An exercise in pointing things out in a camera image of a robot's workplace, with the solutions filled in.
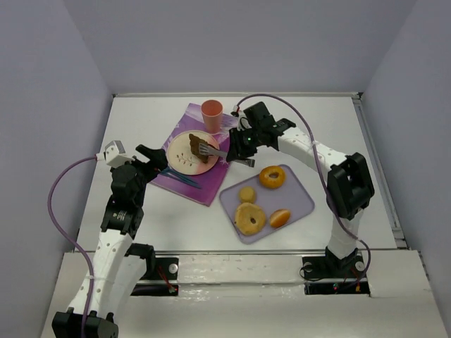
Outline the metal tongs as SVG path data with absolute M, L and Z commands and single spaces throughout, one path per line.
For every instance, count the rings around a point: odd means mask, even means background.
M 226 151 L 218 150 L 212 146 L 207 144 L 199 143 L 198 146 L 199 153 L 204 156 L 218 156 L 220 158 L 226 159 L 228 153 Z M 234 162 L 248 166 L 253 168 L 255 166 L 255 160 L 246 158 L 246 159 L 235 159 Z

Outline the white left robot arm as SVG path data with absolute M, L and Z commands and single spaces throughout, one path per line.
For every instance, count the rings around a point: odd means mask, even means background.
M 56 337 L 117 337 L 119 310 L 137 282 L 155 269 L 153 246 L 136 244 L 134 239 L 144 217 L 147 185 L 167 169 L 168 161 L 163 149 L 140 144 L 136 151 L 147 161 L 128 156 L 120 141 L 91 156 L 110 167 L 111 195 L 93 257 L 75 246 L 88 271 L 67 310 L 54 315 L 51 327 Z

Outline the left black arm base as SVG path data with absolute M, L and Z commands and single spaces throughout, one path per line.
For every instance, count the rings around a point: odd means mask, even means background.
M 140 278 L 131 296 L 177 296 L 178 264 L 177 257 L 157 257 L 153 271 Z

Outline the brown chocolate croissant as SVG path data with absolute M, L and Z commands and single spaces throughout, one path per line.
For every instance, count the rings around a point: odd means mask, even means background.
M 209 146 L 209 143 L 205 140 L 195 136 L 194 134 L 189 134 L 190 139 L 190 149 L 194 156 L 196 156 L 202 163 L 208 163 L 209 155 L 204 155 L 200 153 L 199 145 L 204 144 L 205 146 Z

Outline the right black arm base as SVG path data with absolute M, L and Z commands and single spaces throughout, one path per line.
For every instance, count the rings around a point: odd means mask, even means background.
M 325 256 L 306 256 L 302 263 L 299 275 L 307 283 L 306 295 L 370 294 L 369 283 L 362 275 L 365 264 L 361 255 L 343 268 L 329 265 Z

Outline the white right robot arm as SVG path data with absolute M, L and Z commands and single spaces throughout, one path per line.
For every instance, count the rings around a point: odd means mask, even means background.
M 230 129 L 228 162 L 244 161 L 267 146 L 292 156 L 319 174 L 326 203 L 333 213 L 333 226 L 326 246 L 330 269 L 350 267 L 357 255 L 359 217 L 369 206 L 375 189 L 363 155 L 347 155 L 316 141 L 310 127 L 302 131 L 286 118 L 275 120 L 263 102 L 245 110 L 233 108 L 237 127 Z

